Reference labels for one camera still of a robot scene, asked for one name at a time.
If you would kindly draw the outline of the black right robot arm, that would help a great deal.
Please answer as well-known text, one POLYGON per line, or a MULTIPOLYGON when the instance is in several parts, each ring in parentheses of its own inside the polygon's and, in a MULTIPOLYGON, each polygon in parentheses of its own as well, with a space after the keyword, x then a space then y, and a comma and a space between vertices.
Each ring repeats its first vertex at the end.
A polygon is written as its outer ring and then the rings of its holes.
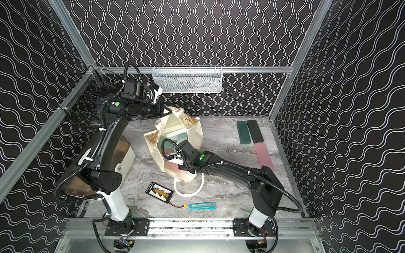
POLYGON ((253 199, 253 209, 248 218, 252 227, 262 228, 278 211, 296 214, 303 212, 300 202, 284 189, 278 177, 267 166, 260 169, 245 167, 208 151, 191 155, 186 159, 186 164, 193 172, 222 177, 248 188, 253 199))

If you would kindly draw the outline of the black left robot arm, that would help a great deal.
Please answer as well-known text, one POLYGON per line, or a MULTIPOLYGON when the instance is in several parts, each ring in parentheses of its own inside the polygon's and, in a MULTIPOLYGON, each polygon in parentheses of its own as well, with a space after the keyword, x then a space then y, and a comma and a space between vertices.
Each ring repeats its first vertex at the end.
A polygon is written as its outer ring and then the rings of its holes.
POLYGON ((53 197, 60 203, 78 203, 88 199, 103 201, 109 218, 123 222, 130 213, 120 192, 122 175, 110 168, 113 154, 119 139, 133 117, 146 119, 162 118, 172 111, 164 102, 156 103, 137 100, 111 98, 104 102, 99 110, 100 126, 96 141, 82 164, 73 167, 73 171, 63 176, 53 191, 53 197), (86 197, 62 198, 61 188, 70 179, 79 177, 95 191, 86 197))

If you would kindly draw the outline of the cream canvas tote bag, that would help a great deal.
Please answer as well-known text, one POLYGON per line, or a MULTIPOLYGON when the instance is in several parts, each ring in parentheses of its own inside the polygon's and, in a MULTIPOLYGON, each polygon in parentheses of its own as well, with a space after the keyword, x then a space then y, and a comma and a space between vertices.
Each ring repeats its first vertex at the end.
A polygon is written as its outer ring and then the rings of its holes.
POLYGON ((188 141, 193 149, 199 150, 204 134, 199 117, 188 115, 183 108, 170 107, 170 115, 158 119, 156 130, 144 134, 149 152, 162 172, 174 178, 174 184, 189 182, 196 178, 195 172, 190 172, 181 158, 180 143, 188 141))

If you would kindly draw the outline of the dark green pencil case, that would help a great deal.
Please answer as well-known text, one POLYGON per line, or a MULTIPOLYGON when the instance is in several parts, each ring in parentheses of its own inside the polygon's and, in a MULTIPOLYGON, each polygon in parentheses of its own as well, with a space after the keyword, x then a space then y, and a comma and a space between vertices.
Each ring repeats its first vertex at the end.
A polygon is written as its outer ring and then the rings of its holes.
POLYGON ((237 121, 237 131, 240 144, 250 144, 251 137, 246 121, 237 121))

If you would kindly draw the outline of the pink pencil case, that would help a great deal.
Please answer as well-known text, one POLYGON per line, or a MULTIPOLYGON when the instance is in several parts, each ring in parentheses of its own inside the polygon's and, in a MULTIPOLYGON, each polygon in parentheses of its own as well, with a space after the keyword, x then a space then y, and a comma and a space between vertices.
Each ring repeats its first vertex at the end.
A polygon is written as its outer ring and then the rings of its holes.
POLYGON ((263 142, 256 142, 254 143, 254 148, 260 167, 266 166, 271 170, 274 170, 275 167, 266 144, 263 142))

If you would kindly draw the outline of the black pencil case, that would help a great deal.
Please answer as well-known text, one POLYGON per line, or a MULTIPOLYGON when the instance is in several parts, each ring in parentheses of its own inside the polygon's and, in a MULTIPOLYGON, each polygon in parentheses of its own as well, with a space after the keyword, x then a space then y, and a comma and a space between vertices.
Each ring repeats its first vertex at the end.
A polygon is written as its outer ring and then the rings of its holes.
POLYGON ((264 142, 263 135, 259 128, 259 125, 256 120, 249 120, 247 122, 248 129, 252 138, 253 143, 261 143, 264 142))

